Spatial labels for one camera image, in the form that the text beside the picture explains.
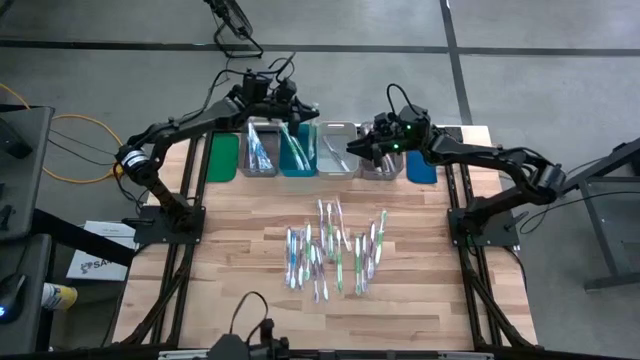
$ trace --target teal bin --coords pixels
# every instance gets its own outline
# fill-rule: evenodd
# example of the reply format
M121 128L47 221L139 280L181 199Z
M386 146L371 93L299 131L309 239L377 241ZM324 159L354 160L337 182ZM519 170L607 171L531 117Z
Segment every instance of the teal bin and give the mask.
M300 124L298 129L298 141L307 158L309 157L309 124ZM293 152L285 138L284 132L280 132L280 172L286 177L312 177L316 174L317 152L313 159L309 159L311 170L298 170Z

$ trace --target paper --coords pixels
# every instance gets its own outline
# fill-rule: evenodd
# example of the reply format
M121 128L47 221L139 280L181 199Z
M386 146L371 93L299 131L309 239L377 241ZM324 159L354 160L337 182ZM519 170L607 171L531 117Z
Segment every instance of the paper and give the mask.
M135 230L127 225L87 221L84 229L128 248L138 248L138 244L133 242ZM69 271L67 271L67 278L70 279L122 281L126 275L127 268L125 266L100 259L80 250L76 250Z

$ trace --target concrete floor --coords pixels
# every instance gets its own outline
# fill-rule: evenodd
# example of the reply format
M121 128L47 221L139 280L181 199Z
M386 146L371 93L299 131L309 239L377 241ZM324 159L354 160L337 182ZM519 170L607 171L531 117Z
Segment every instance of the concrete floor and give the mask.
M438 0L239 3L263 44L448 45ZM17 1L0 20L0 36L211 43L214 24L202 2L164 0L159 4L158 0ZM449 0L448 4L459 46L640 48L636 21L640 3L635 0ZM229 35L226 39L234 41ZM268 53L262 61L237 60L231 67L259 68L281 55ZM456 93L460 89L454 86L449 54L307 52L299 53L295 63L299 95L318 102L324 119L360 122L386 111L384 88L396 82L415 103L429 108L437 123L461 123ZM125 139L151 123L198 107L224 64L219 52L1 48L0 82L31 104L55 107L58 114L96 117ZM473 123L488 125L496 143L528 146L571 168L640 136L637 56L463 55L460 64ZM0 92L0 103L4 102L16 100ZM113 140L90 124L60 120L53 128L115 149ZM51 137L74 146L55 134ZM74 149L99 161L111 160L104 154ZM52 170L78 178L106 171L53 147L46 163ZM134 214L113 181L76 186L46 175L38 206L73 223ZM538 231L521 240L541 345L640 358L640 286L590 294L582 289L586 280L607 275L584 205L554 211ZM107 302L72 309L58 341L70 347L97 345L108 323L104 313L112 308L113 302Z

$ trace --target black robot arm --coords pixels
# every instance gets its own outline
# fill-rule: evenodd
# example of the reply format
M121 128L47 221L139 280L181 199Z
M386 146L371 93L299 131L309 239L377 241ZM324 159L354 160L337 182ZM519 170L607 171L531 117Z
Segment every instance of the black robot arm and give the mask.
M347 145L347 151L380 166L389 153L418 150L430 165L467 164L507 173L515 186L490 198L476 197L458 219L459 230L482 234L493 215L519 205L549 204L556 200L566 175L535 151L524 147L503 149L463 144L444 129L431 123L425 109L408 105L399 115L382 113L375 117L373 130Z
M315 107L298 99L292 80L278 80L278 86L270 91L272 80L261 73L247 72L242 85L235 85L222 100L198 116L151 125L120 147L116 154L118 164L134 183L146 187L158 198L171 231L189 231L193 220L193 209L186 199L172 194L158 176L173 144L208 132L237 132L251 117L287 122L289 132L295 136L301 122L319 115ZM154 145L150 156L142 149L145 144Z

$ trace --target wooden tabletop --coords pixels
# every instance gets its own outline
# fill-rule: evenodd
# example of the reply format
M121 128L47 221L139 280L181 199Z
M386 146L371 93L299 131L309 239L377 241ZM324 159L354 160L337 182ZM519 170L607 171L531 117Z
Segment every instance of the wooden tabletop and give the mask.
M462 132L467 143L491 144L487 127L463 126ZM186 142L174 145L161 169L163 181L175 192L186 153ZM471 167L470 173L476 196L501 191L497 172ZM337 293L335 267L325 262L330 298L315 304L312 283L306 283L304 291L284 287L285 229L301 228L305 219L317 229L316 200L336 196L351 234L365 231L370 220L377 220L381 209L387 209L382 260L369 292L356 296L353 254L343 250L344 294ZM459 198L464 204L462 193ZM450 205L444 169L438 168L435 185L411 183L404 172L391 182L281 175L246 178L238 172L229 183L207 184L204 204L205 234L196 247L180 347L212 346L229 331L242 295L254 290L269 303L274 335L287 336L292 348L472 348L460 261L450 245L445 216ZM166 252L166 245L153 245L134 259L114 341L129 335L156 300ZM503 249L486 252L496 301L523 336L535 343L518 264ZM173 304L169 304L163 338L170 328ZM489 341L486 312L479 307L483 334ZM261 301L250 297L234 332L245 338L263 315Z

